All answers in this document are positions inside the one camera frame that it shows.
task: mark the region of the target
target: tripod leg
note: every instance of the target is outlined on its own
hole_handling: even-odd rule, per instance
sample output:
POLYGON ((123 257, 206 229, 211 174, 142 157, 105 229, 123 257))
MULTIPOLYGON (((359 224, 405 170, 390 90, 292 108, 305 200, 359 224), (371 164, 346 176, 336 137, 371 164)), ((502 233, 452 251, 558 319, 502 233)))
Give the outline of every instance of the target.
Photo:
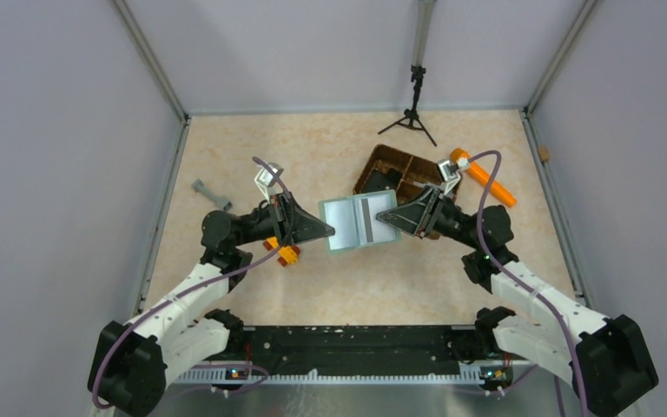
POLYGON ((387 131, 388 131, 389 129, 391 129, 392 127, 397 126, 398 124, 400 124, 400 123, 401 123, 403 120, 405 120, 405 119, 407 119, 407 116, 405 116, 405 117, 399 119, 397 122, 395 122, 395 123, 393 123, 393 124, 387 126, 387 127, 384 128, 383 130, 380 130, 379 132, 377 132, 377 135, 382 135, 383 133, 387 132, 387 131))
POLYGON ((416 119, 416 122, 420 125, 420 128, 423 129, 424 132, 426 132, 426 135, 428 136, 428 139, 431 139, 431 143, 433 146, 438 147, 439 145, 436 144, 436 141, 433 140, 433 136, 431 136, 430 133, 428 133, 428 129, 426 129, 426 126, 423 125, 423 122, 420 121, 420 119, 416 119))

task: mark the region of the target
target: small brown object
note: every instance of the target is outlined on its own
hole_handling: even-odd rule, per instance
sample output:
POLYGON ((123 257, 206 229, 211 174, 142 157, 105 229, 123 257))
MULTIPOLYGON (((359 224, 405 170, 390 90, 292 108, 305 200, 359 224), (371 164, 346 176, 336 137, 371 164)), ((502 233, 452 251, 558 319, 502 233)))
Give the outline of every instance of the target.
POLYGON ((551 159, 551 155, 548 153, 548 148, 544 145, 539 145, 538 146, 538 159, 542 163, 548 162, 549 159, 551 159))

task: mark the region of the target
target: cable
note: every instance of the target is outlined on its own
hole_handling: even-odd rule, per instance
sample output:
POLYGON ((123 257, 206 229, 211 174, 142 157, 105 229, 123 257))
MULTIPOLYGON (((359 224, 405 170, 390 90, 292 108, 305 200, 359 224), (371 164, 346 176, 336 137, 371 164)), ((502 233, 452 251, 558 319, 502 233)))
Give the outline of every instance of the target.
MULTIPOLYGON (((288 199, 292 199, 292 195, 290 194, 290 190, 287 189, 287 187, 285 186, 285 183, 282 182, 280 177, 277 176, 277 174, 274 172, 274 170, 272 168, 270 168, 269 165, 267 165, 264 161, 262 161, 262 159, 260 159, 256 156, 254 156, 252 158, 252 161, 256 162, 257 164, 261 165, 264 169, 266 169, 267 172, 269 172, 269 174, 274 178, 275 182, 280 184, 280 187, 282 188, 282 192, 285 193, 285 197, 287 197, 288 199)), ((292 233, 293 233, 293 230, 292 230, 292 228, 290 228, 290 230, 288 230, 288 232, 287 232, 287 235, 286 235, 285 239, 287 239, 289 236, 291 236, 292 233)), ((278 246, 277 248, 275 248, 271 252, 268 252, 266 255, 262 256, 262 258, 260 258, 259 261, 252 262, 249 265, 247 265, 246 267, 242 267, 242 268, 236 269, 235 271, 228 272, 224 275, 216 276, 214 278, 211 278, 211 279, 208 279, 206 281, 202 281, 198 284, 195 284, 193 287, 187 288, 187 289, 181 291, 180 293, 178 293, 176 298, 181 299, 182 297, 184 297, 184 296, 186 296, 186 295, 188 295, 188 294, 190 294, 190 293, 192 293, 192 292, 194 292, 194 291, 196 291, 200 288, 207 287, 208 285, 213 284, 214 282, 218 282, 220 280, 224 280, 224 279, 227 279, 229 277, 247 272, 248 270, 250 270, 252 268, 256 268, 256 267, 260 266, 262 263, 264 263, 265 261, 267 261, 268 259, 277 255, 277 253, 280 252, 281 248, 282 248, 281 245, 278 246)), ((138 319, 136 319, 135 322, 131 323, 131 325, 129 325, 129 327, 126 330, 124 330, 124 333, 122 333, 122 335, 119 336, 118 339, 116 339, 116 342, 114 342, 114 344, 111 345, 111 348, 109 348, 109 351, 103 357, 103 361, 101 361, 101 365, 99 365, 99 367, 98 367, 98 371, 96 372, 96 379, 93 381, 93 387, 90 391, 91 399, 93 401, 93 405, 96 406, 96 408, 98 408, 100 410, 106 410, 106 409, 109 409, 109 408, 112 407, 110 404, 103 404, 103 403, 100 402, 100 400, 98 399, 98 387, 101 386, 101 382, 103 380, 103 375, 106 373, 106 368, 108 367, 109 362, 111 361, 111 358, 116 353, 116 350, 118 350, 118 348, 122 345, 122 343, 124 343, 124 341, 127 339, 127 337, 129 337, 129 335, 132 334, 132 332, 134 332, 136 330, 136 328, 141 326, 142 323, 144 323, 149 317, 152 317, 153 315, 157 314, 159 311, 163 310, 165 307, 170 305, 172 302, 173 302, 172 300, 166 300, 166 301, 163 301, 162 303, 157 304, 156 306, 152 307, 149 311, 147 311, 142 316, 140 316, 138 319)))
POLYGON ((564 409, 564 397, 561 395, 561 380, 556 375, 553 375, 553 386, 556 388, 558 415, 561 417, 566 417, 566 410, 564 409))
POLYGON ((471 361, 464 361, 464 358, 461 357, 461 355, 459 354, 459 352, 457 352, 456 349, 452 350, 452 353, 456 358, 456 360, 463 363, 464 365, 472 365, 474 362, 477 361, 476 359, 472 359, 471 361))
POLYGON ((258 205, 257 209, 254 211, 254 224, 260 224, 261 222, 261 213, 262 210, 269 204, 267 200, 262 200, 258 205))
MULTIPOLYGON (((502 394, 507 394, 513 389, 523 385, 523 382, 528 379, 529 376, 531 376, 534 372, 538 370, 538 365, 533 365, 530 369, 525 371, 524 374, 520 375, 509 387, 505 387, 502 389, 502 394)), ((499 393, 499 391, 485 391, 480 389, 479 391, 474 391, 472 389, 462 389, 462 388, 456 388, 452 387, 451 390, 455 393, 460 393, 460 394, 470 394, 470 395, 480 395, 480 396, 486 396, 489 394, 495 394, 499 393)))
MULTIPOLYGON (((497 176, 497 172, 499 170, 499 165, 502 163, 502 155, 497 151, 497 150, 487 150, 485 152, 482 152, 478 155, 475 155, 471 158, 469 158, 469 162, 474 162, 477 161, 479 158, 482 158, 484 156, 488 155, 494 155, 496 157, 495 165, 494 168, 492 169, 492 173, 490 174, 490 179, 487 181, 487 184, 485 185, 485 191, 482 193, 481 199, 479 199, 479 210, 477 211, 477 237, 479 238, 479 246, 482 248, 482 250, 485 252, 485 255, 488 255, 490 257, 490 261, 492 264, 497 267, 497 269, 502 272, 503 274, 507 275, 511 280, 515 281, 521 288, 523 288, 525 291, 528 291, 529 293, 533 292, 533 288, 526 284, 524 281, 519 279, 515 274, 512 272, 508 271, 507 268, 505 268, 504 265, 499 263, 497 259, 495 259, 494 255, 492 254, 492 251, 487 247, 487 243, 485 241, 485 231, 482 229, 482 221, 483 221, 483 214, 485 211, 485 203, 487 200, 487 195, 490 193, 490 188, 492 187, 492 184, 494 183, 495 177, 497 176)), ((574 376, 577 379, 577 386, 578 386, 578 391, 579 391, 579 402, 581 402, 582 406, 582 417, 589 417, 589 408, 587 407, 587 399, 586 399, 586 387, 584 386, 584 377, 582 375, 582 369, 579 366, 579 359, 577 357, 577 349, 576 346, 574 345, 574 340, 571 338, 571 333, 569 332, 568 326, 566 326, 566 322, 564 321, 564 318, 562 317, 561 313, 559 313, 558 309, 556 306, 554 306, 550 301, 548 301, 547 298, 545 298, 542 294, 537 293, 536 298, 538 298, 541 302, 545 304, 546 307, 551 311, 554 317, 556 317, 556 320, 558 320, 558 325, 561 327, 561 333, 564 334, 564 338, 566 339, 566 343, 569 346, 569 354, 571 355, 571 366, 574 370, 574 376)))
MULTIPOLYGON (((229 366, 230 365, 228 365, 228 364, 223 364, 223 365, 196 365, 196 366, 192 367, 192 369, 228 369, 229 366)), ((237 395, 237 394, 244 394, 247 391, 258 387, 262 382, 264 382, 267 378, 269 378, 269 372, 264 367, 259 367, 257 365, 252 365, 252 364, 249 364, 249 363, 244 364, 244 365, 240 365, 240 366, 234 365, 234 367, 239 368, 239 369, 243 368, 243 369, 247 369, 247 370, 261 372, 262 373, 262 378, 259 381, 253 382, 253 383, 248 384, 248 385, 244 385, 244 386, 240 387, 239 389, 235 389, 235 390, 231 390, 231 391, 218 390, 218 391, 221 391, 222 393, 224 391, 228 391, 229 396, 230 395, 237 395)), ((206 390, 209 390, 209 389, 213 390, 213 388, 214 388, 213 386, 207 386, 207 385, 201 385, 199 387, 192 387, 190 389, 185 389, 185 390, 181 391, 180 393, 173 395, 172 397, 168 398, 167 401, 175 400, 178 397, 182 397, 185 394, 190 394, 190 393, 193 393, 195 391, 206 391, 206 390)))

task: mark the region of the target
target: white plastic bracket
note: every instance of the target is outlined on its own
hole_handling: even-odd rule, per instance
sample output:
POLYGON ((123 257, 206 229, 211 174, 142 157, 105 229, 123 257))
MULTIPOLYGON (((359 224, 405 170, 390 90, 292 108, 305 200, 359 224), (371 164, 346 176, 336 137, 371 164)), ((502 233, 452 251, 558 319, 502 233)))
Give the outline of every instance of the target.
MULTIPOLYGON (((274 162, 270 162, 267 165, 269 165, 269 168, 271 168, 277 176, 282 175, 282 171, 284 169, 280 165, 274 162)), ((263 167, 260 167, 260 172, 258 172, 257 175, 254 177, 254 184, 260 190, 265 200, 267 200, 267 202, 271 202, 269 201, 269 196, 274 193, 274 184, 275 184, 274 177, 272 177, 272 174, 270 174, 269 171, 267 171, 263 167)))
POLYGON ((168 366, 165 369, 167 386, 198 362, 226 349, 228 334, 228 329, 220 322, 210 319, 201 319, 181 332, 162 352, 162 359, 168 366))
POLYGON ((557 344, 546 328, 512 316, 500 321, 493 333, 500 349, 535 362, 571 385, 569 348, 565 341, 557 344))
POLYGON ((556 317, 551 310, 538 299, 538 294, 543 295, 562 315, 571 333, 574 343, 579 343, 580 334, 586 332, 595 333, 605 326, 606 315, 590 310, 582 304, 567 297, 550 284, 538 278, 523 262, 509 262, 505 268, 517 276, 521 281, 528 284, 533 291, 527 291, 520 287, 515 281, 504 273, 492 276, 492 293, 504 300, 514 303, 518 308, 527 312, 537 320, 552 344, 561 346, 565 344, 565 338, 558 325, 556 317))
MULTIPOLYGON (((176 336, 180 335, 193 319, 201 315, 208 305, 228 293, 228 279, 198 288, 181 299, 177 298, 177 295, 194 285, 215 278, 220 274, 221 270, 210 263, 196 264, 190 274, 177 287, 173 288, 165 298, 155 304, 157 306, 160 303, 169 301, 170 305, 152 317, 149 317, 135 331, 144 337, 155 336, 157 342, 163 346, 162 350, 164 351, 164 346, 168 343, 173 344, 176 336)), ((129 320, 129 323, 136 321, 139 317, 136 316, 129 320)))
POLYGON ((447 195, 454 187, 456 187, 459 181, 461 181, 461 173, 459 173, 459 167, 454 165, 448 159, 440 160, 438 165, 441 178, 444 180, 441 183, 440 188, 444 195, 447 195))

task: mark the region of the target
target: metal pole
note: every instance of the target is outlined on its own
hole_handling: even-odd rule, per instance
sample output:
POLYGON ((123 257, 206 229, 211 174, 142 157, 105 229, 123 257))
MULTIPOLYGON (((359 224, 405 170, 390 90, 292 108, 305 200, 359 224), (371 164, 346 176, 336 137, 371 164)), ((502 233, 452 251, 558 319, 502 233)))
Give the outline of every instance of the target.
POLYGON ((545 93, 548 91, 548 88, 551 86, 553 79, 556 77, 558 71, 561 69, 561 65, 564 63, 564 60, 569 56, 571 49, 576 43, 577 38, 584 29, 587 21, 589 21, 592 13, 599 5, 600 0, 584 0, 582 9, 579 11, 577 18, 574 19, 574 23, 569 29, 569 33, 566 34, 564 41, 561 43, 561 46, 558 48, 556 55, 551 61, 551 65, 548 66, 548 69, 541 77, 538 87, 531 97, 531 101, 528 102, 528 105, 525 106, 525 110, 528 116, 532 116, 539 104, 543 100, 545 93))
POLYGON ((185 150, 185 143, 188 141, 188 132, 190 131, 190 121, 183 124, 180 138, 178 139, 177 148, 175 148, 175 155, 173 156, 172 164, 167 173, 167 182, 165 183, 165 192, 162 196, 162 204, 155 217, 155 229, 152 233, 152 240, 147 249, 147 259, 144 262, 144 270, 142 271, 142 285, 139 290, 139 299, 136 302, 136 309, 130 315, 137 315, 144 310, 144 302, 147 300, 147 293, 149 292, 149 283, 152 281, 152 274, 155 272, 155 264, 157 262, 157 254, 160 252, 160 241, 162 240, 162 232, 165 229, 165 221, 168 219, 168 212, 170 210, 170 200, 175 189, 175 182, 177 181, 177 174, 180 171, 180 161, 182 159, 182 152, 185 150))
POLYGON ((428 29, 431 27, 431 15, 435 4, 436 0, 418 1, 418 26, 415 30, 415 43, 413 44, 413 67, 423 65, 423 54, 426 52, 428 29))
POLYGON ((114 10, 116 14, 122 19, 122 23, 129 33, 129 37, 136 46, 139 56, 142 58, 144 63, 147 65, 149 73, 155 79, 157 87, 160 89, 160 92, 165 97, 165 100, 172 107, 173 111, 177 118, 185 123, 188 120, 188 114, 185 112, 185 109, 180 103, 175 90, 172 88, 167 74, 165 74, 164 69, 157 60, 157 56, 152 48, 149 47, 147 38, 142 33, 142 29, 139 27, 139 24, 134 19, 134 15, 129 8, 129 5, 125 0, 110 0, 111 4, 114 5, 114 10))
POLYGON ((575 247, 577 245, 574 242, 569 222, 566 220, 564 205, 561 203, 556 191, 557 187, 553 181, 553 175, 551 174, 549 165, 541 162, 540 157, 538 156, 538 132, 533 125, 532 116, 525 110, 520 112, 520 117, 523 121, 525 135, 528 138, 528 147, 531 150, 533 161, 536 164, 538 179, 543 188, 545 200, 548 203, 548 211, 551 214, 553 227, 556 229, 558 244, 561 247, 561 254, 564 256, 564 262, 566 263, 566 269, 569 272, 571 283, 573 284, 575 291, 579 292, 581 297, 584 298, 584 304, 587 307, 591 307, 595 298, 592 296, 590 289, 584 282, 586 274, 584 273, 582 263, 579 261, 576 254, 575 247))

